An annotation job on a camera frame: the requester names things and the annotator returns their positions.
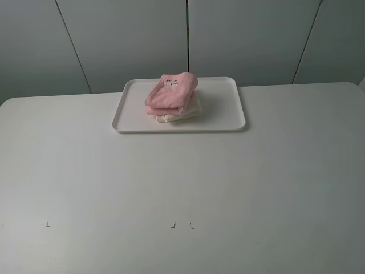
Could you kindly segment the cream white towel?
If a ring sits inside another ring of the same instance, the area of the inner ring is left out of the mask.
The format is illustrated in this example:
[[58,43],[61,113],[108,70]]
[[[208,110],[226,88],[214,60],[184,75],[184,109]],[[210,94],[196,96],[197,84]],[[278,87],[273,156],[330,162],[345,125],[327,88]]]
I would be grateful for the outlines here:
[[182,112],[180,115],[171,115],[171,114],[165,114],[165,115],[156,115],[155,119],[159,123],[169,123],[169,122],[175,122],[178,120],[183,119],[189,119],[194,118],[197,116],[200,116],[202,114],[202,105],[201,102],[194,92],[188,102],[187,108]]

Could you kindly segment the pink towel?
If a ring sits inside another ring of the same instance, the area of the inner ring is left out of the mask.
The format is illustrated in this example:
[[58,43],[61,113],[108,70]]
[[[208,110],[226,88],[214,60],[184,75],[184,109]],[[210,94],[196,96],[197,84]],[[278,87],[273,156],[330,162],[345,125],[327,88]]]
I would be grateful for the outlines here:
[[198,85],[198,79],[189,72],[163,74],[145,100],[148,115],[180,115]]

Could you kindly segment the white plastic tray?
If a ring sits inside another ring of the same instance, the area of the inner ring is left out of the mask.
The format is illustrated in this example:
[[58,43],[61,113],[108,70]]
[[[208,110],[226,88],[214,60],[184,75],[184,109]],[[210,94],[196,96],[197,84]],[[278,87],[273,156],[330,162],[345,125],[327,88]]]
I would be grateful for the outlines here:
[[245,126],[234,79],[187,72],[127,82],[112,121],[122,134],[235,132]]

